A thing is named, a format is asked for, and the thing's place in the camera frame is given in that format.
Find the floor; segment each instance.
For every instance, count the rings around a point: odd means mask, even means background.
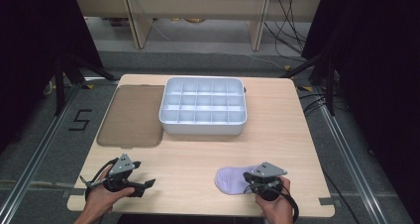
[[[162,53],[183,54],[201,57],[233,55],[235,58],[245,57],[250,62],[264,62],[286,70],[289,64],[300,64],[298,57],[299,44],[292,37],[282,35],[295,49],[277,43],[267,28],[262,35],[262,44],[258,52],[251,50],[246,22],[205,20],[201,23],[189,23],[185,20],[157,19],[154,21],[148,41],[143,49],[137,50],[129,27],[112,27],[108,20],[101,18],[86,18],[86,24],[91,32],[97,50],[102,56],[114,53],[155,54],[158,59]],[[274,22],[267,26],[275,33],[278,27]],[[293,35],[290,27],[284,28],[288,35]],[[296,23],[296,31],[305,36],[310,23]],[[336,116],[331,117],[325,106],[317,103],[314,93],[323,92],[322,87],[313,87],[307,82],[310,69],[296,76],[295,83],[301,97],[302,109],[306,114],[308,126],[313,137],[320,163],[325,170],[331,195],[335,200],[336,215],[332,218],[302,218],[298,223],[412,223],[398,195],[393,191],[386,176],[375,161],[374,155],[368,152],[368,144],[346,101],[335,98]],[[72,107],[68,113],[76,113],[87,101],[110,99],[115,84],[98,85],[96,94],[80,89],[74,95]],[[68,88],[68,94],[74,87]],[[107,103],[92,104],[94,111],[104,112]],[[89,150],[89,139],[95,135],[103,114],[95,114],[90,123],[93,126],[78,136],[68,136],[59,131],[52,131],[51,124],[71,124],[70,117],[57,121],[53,116],[54,95],[47,96],[39,104],[39,109],[28,121],[18,144],[25,146],[9,146],[0,157],[0,200],[6,202],[11,191],[16,189],[15,183],[27,179],[31,184],[21,199],[15,200],[17,209],[12,210],[10,223],[41,223],[41,222],[71,222],[78,213],[66,209],[66,198],[74,183],[74,176],[70,173],[78,171]],[[68,130],[68,127],[57,126],[58,130]],[[50,146],[46,141],[48,134],[56,144]],[[66,156],[59,141],[72,141],[78,144],[72,151],[72,156]],[[44,146],[45,154],[33,161],[40,147]],[[29,173],[28,164],[38,164]],[[116,223],[118,215],[111,215],[103,223]]]

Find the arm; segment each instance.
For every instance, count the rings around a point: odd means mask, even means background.
[[[99,176],[104,178],[111,166],[107,167]],[[87,197],[86,204],[80,216],[74,224],[92,224],[97,222],[102,215],[112,211],[112,205],[120,198],[131,195],[134,192],[133,187],[125,188],[118,192],[110,192],[103,185],[94,187]]]
[[[280,177],[283,186],[290,191],[290,180]],[[270,224],[291,224],[293,223],[293,208],[290,203],[282,196],[274,201],[265,201],[256,195],[256,203],[262,209],[262,217],[266,218]]]

